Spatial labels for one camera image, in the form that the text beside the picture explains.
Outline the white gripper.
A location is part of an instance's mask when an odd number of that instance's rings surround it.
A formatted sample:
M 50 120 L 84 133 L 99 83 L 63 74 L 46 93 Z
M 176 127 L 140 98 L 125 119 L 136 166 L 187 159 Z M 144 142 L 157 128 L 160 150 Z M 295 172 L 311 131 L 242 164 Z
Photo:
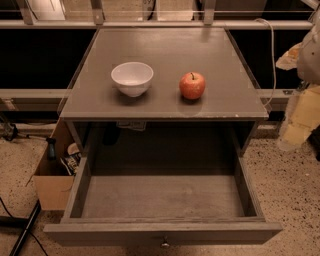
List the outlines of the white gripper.
M 297 67 L 298 77 L 312 83 L 289 98 L 277 140 L 283 151 L 300 148 L 320 126 L 320 86 L 316 85 L 320 84 L 320 9 L 312 16 L 312 23 L 302 43 L 292 46 L 276 61 L 276 67 L 282 70 Z

